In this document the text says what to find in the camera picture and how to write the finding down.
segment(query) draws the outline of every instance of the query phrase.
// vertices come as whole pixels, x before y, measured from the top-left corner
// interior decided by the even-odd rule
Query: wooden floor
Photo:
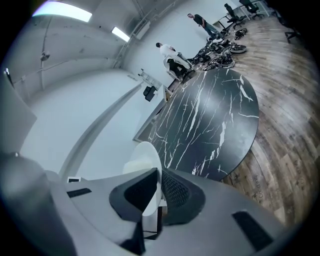
[[[306,217],[319,191],[320,86],[310,53],[289,44],[275,17],[247,21],[233,70],[252,84],[259,127],[244,161],[222,182],[274,213],[286,226]]]

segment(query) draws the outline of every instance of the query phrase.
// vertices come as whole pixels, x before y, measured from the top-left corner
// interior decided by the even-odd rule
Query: ceiling
[[[58,15],[35,16],[12,44],[3,67],[25,102],[67,77],[114,67],[126,44],[111,33],[118,27],[130,35],[147,15],[161,14],[172,0],[61,0],[92,13],[89,22]],[[49,58],[41,61],[42,52]]]

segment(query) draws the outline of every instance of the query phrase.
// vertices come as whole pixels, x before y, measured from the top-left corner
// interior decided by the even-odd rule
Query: robotic equipment
[[[284,227],[221,182],[147,168],[62,183],[19,154],[1,159],[0,194],[20,232],[46,255],[265,255]],[[142,213],[161,184],[162,231],[145,247]]]

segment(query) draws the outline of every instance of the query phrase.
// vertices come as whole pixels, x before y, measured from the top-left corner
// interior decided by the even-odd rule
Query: round table
[[[212,69],[174,92],[149,141],[163,167],[219,181],[245,158],[258,124],[258,99],[248,80],[231,69]]]

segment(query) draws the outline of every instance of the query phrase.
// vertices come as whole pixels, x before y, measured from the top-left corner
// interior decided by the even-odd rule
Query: white desk
[[[136,133],[133,137],[134,141],[142,142],[139,139],[141,133],[147,128],[151,123],[152,119],[156,114],[166,105],[166,88],[161,85],[158,91],[155,91],[155,95],[150,102],[145,101],[146,107],[143,109],[142,115],[140,117],[139,123],[136,128]]]

